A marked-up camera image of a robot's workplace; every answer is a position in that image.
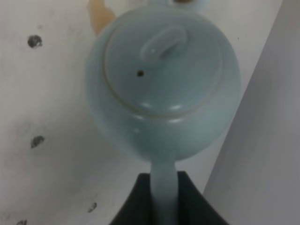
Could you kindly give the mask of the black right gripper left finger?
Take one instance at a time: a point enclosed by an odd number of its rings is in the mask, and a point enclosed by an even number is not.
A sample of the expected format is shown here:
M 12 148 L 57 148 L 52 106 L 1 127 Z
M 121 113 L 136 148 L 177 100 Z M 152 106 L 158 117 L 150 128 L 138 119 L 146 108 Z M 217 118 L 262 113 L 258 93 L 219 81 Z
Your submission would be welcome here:
M 150 195 L 150 175 L 141 173 L 117 213 L 111 225 L 151 225 L 153 224 L 152 202 Z

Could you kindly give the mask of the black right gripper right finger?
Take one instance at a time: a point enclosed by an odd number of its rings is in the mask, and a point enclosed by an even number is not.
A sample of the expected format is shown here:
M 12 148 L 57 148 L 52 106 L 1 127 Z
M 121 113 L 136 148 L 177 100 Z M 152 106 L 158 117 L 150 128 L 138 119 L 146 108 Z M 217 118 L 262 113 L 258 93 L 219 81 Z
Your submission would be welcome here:
M 228 225 L 198 191 L 186 172 L 178 172 L 178 181 L 180 225 Z

